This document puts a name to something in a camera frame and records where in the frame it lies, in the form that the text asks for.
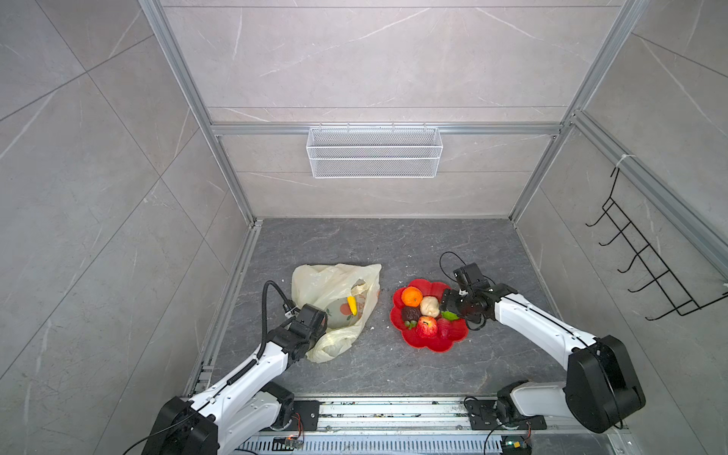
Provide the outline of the green fake fruit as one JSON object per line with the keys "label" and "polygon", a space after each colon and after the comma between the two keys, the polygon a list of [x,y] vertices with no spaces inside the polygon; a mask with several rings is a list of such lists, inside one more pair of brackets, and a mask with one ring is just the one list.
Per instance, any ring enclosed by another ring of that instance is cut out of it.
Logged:
{"label": "green fake fruit", "polygon": [[445,320],[449,320],[450,322],[454,322],[455,320],[459,320],[459,316],[457,316],[455,313],[449,312],[449,311],[443,311],[441,313],[441,316]]}

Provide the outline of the red flower-shaped plate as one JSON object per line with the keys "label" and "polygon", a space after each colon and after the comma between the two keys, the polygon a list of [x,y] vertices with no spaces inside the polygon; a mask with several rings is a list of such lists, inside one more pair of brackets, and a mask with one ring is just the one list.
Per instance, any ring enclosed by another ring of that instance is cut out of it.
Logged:
{"label": "red flower-shaped plate", "polygon": [[[436,297],[440,303],[443,298],[444,291],[450,288],[450,286],[443,282],[430,282],[424,279],[415,279],[410,282],[408,286],[415,286],[419,288],[424,297]],[[407,345],[417,349],[428,348],[432,352],[445,353],[452,348],[454,343],[466,339],[469,330],[466,328],[466,324],[463,320],[455,320],[457,324],[457,332],[454,335],[453,340],[442,339],[439,335],[434,339],[422,339],[422,337],[419,337],[419,335],[415,332],[415,328],[413,330],[408,330],[405,326],[405,322],[402,322],[401,318],[401,309],[405,307],[401,301],[401,293],[402,290],[408,286],[402,287],[394,293],[394,297],[392,297],[392,310],[390,312],[391,323],[401,333]]]}

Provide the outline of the beige fake potato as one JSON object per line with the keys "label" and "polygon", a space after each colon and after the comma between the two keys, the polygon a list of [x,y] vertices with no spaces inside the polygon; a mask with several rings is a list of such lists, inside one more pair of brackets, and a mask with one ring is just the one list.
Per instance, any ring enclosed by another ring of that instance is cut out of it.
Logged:
{"label": "beige fake potato", "polygon": [[440,316],[440,301],[433,296],[426,296],[419,304],[419,310],[423,317],[438,318]]}

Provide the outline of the red fake fruit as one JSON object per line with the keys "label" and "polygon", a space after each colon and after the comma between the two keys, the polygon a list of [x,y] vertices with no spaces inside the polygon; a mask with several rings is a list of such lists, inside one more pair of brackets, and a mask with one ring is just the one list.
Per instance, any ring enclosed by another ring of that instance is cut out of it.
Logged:
{"label": "red fake fruit", "polygon": [[429,316],[420,317],[416,324],[415,332],[422,339],[434,339],[438,336],[439,332],[436,318]]}

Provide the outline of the yellow fake banana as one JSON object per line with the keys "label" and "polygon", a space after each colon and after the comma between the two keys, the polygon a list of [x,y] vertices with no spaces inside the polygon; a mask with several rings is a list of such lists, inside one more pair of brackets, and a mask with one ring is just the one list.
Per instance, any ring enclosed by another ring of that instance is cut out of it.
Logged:
{"label": "yellow fake banana", "polygon": [[347,304],[349,307],[349,310],[351,312],[352,316],[358,315],[358,303],[356,302],[356,298],[354,296],[349,296],[347,298]]}

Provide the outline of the orange fake fruit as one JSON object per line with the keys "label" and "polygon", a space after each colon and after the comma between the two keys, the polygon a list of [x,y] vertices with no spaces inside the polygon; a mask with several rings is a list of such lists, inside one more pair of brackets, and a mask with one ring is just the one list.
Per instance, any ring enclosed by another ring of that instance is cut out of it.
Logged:
{"label": "orange fake fruit", "polygon": [[415,286],[408,286],[402,290],[401,301],[407,307],[418,308],[423,299],[422,291]]}

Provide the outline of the yellowish plastic bag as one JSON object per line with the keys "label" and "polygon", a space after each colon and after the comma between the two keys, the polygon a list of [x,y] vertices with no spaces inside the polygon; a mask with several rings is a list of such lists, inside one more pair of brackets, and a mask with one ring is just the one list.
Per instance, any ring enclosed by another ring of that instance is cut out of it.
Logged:
{"label": "yellowish plastic bag", "polygon": [[[382,265],[301,265],[292,275],[292,300],[310,304],[328,315],[325,334],[306,354],[313,363],[331,361],[351,349],[377,307]],[[354,296],[358,315],[352,316],[347,298]]]}

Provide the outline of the dark brown fake fruit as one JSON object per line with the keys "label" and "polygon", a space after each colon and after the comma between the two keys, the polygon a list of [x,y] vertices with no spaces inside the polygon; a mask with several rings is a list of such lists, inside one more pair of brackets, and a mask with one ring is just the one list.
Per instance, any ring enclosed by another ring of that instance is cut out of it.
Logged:
{"label": "dark brown fake fruit", "polygon": [[418,307],[405,306],[401,309],[402,322],[414,322],[417,323],[422,314]]}

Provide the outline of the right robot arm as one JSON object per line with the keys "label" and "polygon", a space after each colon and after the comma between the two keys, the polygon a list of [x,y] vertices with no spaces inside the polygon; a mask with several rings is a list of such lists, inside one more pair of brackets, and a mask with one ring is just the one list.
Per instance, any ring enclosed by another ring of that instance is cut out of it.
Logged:
{"label": "right robot arm", "polygon": [[625,344],[570,326],[528,301],[508,284],[497,284],[476,264],[453,272],[455,289],[441,309],[483,328],[493,320],[519,332],[565,370],[561,382],[512,383],[498,393],[494,413],[504,428],[537,416],[574,418],[586,430],[620,428],[646,406],[646,395]]}

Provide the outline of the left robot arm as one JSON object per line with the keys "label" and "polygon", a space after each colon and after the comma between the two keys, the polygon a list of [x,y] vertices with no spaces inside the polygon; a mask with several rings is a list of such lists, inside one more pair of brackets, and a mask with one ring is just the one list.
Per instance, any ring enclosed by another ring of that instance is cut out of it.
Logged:
{"label": "left robot arm", "polygon": [[274,383],[325,334],[327,314],[305,305],[265,337],[236,369],[190,399],[174,397],[161,408],[143,454],[231,454],[254,433],[290,424],[294,394]]}

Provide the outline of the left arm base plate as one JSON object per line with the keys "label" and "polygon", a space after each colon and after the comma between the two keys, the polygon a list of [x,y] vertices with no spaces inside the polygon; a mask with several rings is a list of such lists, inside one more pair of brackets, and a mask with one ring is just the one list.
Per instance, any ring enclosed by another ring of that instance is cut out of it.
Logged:
{"label": "left arm base plate", "polygon": [[295,400],[293,402],[292,415],[289,426],[290,431],[298,431],[298,426],[303,427],[304,432],[316,431],[320,420],[320,406],[318,400]]}

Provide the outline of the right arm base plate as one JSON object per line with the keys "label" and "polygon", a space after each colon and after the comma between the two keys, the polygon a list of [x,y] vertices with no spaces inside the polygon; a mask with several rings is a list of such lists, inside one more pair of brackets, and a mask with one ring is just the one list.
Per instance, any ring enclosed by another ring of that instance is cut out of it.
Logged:
{"label": "right arm base plate", "polygon": [[464,408],[472,430],[546,430],[543,416],[525,417],[501,399],[467,396]]}

